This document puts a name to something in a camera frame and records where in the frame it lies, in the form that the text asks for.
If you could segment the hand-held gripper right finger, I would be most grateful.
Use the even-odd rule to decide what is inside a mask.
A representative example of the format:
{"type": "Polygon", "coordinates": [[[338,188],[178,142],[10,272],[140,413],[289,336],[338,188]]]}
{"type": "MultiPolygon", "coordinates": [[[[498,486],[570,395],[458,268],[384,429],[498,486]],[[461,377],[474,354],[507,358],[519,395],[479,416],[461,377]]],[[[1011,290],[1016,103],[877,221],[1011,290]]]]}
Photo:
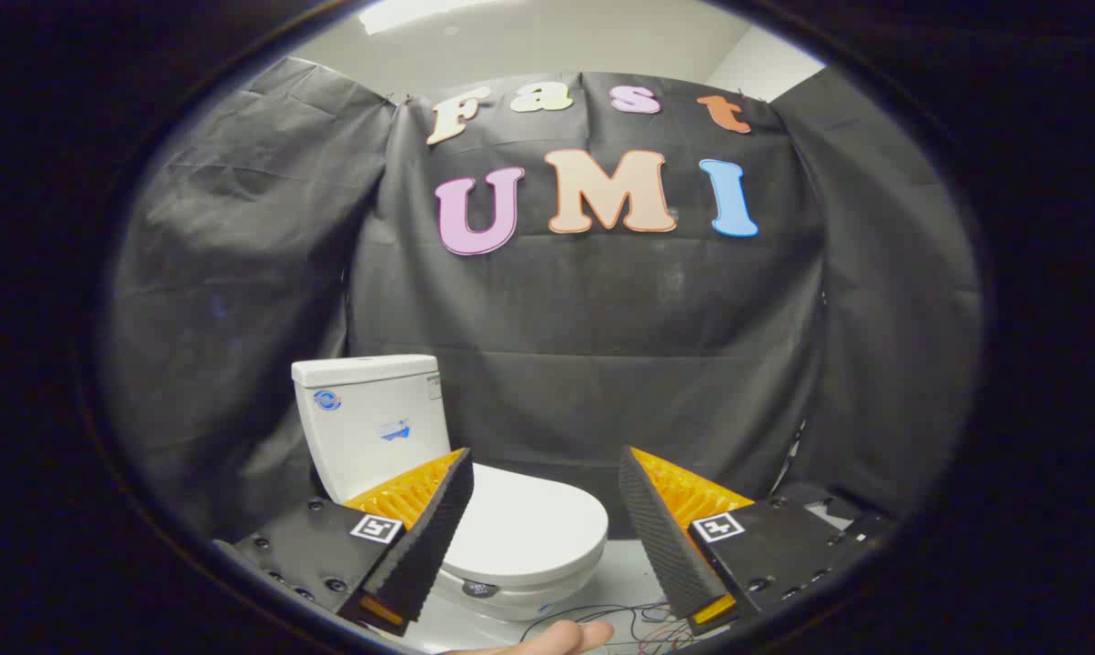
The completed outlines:
{"type": "Polygon", "coordinates": [[[619,494],[672,614],[694,635],[750,629],[838,586],[896,522],[809,484],[749,499],[639,448],[619,494]]]}

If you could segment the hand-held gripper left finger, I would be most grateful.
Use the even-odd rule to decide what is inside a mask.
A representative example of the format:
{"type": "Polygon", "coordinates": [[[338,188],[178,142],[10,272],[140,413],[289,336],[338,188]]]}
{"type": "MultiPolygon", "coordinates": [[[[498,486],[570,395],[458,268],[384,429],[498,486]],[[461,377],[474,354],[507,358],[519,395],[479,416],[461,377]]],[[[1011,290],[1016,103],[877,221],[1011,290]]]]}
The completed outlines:
{"type": "Polygon", "coordinates": [[[418,621],[474,490],[458,448],[347,502],[295,503],[216,550],[295,600],[402,637],[418,621]]]}

